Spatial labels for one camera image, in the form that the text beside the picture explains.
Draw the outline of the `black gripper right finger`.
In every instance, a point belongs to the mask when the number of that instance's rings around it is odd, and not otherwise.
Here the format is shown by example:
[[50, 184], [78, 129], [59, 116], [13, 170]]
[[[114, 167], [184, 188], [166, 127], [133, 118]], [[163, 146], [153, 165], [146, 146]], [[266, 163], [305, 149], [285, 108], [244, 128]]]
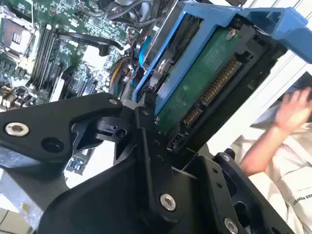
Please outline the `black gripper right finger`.
[[183, 171], [195, 177], [206, 234], [292, 234], [293, 230], [239, 169], [234, 155], [195, 155]]

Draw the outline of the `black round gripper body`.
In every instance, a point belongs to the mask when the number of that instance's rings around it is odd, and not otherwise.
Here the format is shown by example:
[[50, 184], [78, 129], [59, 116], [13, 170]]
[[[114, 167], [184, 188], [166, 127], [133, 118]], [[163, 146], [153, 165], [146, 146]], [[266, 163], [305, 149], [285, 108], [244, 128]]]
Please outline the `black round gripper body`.
[[131, 155], [57, 197], [44, 212], [40, 234], [217, 233], [212, 184], [220, 167], [197, 156], [174, 170], [161, 146]]

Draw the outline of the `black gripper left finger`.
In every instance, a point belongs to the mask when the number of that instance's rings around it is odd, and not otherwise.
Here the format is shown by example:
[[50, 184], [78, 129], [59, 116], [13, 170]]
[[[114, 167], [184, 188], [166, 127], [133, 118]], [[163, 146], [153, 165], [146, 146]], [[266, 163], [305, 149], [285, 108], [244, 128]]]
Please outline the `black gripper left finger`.
[[131, 109], [108, 93], [2, 112], [0, 126], [0, 191], [16, 208], [26, 205], [26, 219], [41, 219], [57, 197], [72, 189], [63, 172], [76, 153], [111, 141], [119, 164], [137, 146], [165, 150], [153, 110]]

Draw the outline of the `person's hand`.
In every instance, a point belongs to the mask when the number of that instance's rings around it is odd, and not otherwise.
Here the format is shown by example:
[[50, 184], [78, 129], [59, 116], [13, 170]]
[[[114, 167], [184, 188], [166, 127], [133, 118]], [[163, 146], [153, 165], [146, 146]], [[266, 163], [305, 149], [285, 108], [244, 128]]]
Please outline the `person's hand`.
[[312, 112], [310, 87], [287, 93], [283, 96], [276, 113], [274, 125], [285, 133], [292, 133], [308, 120]]

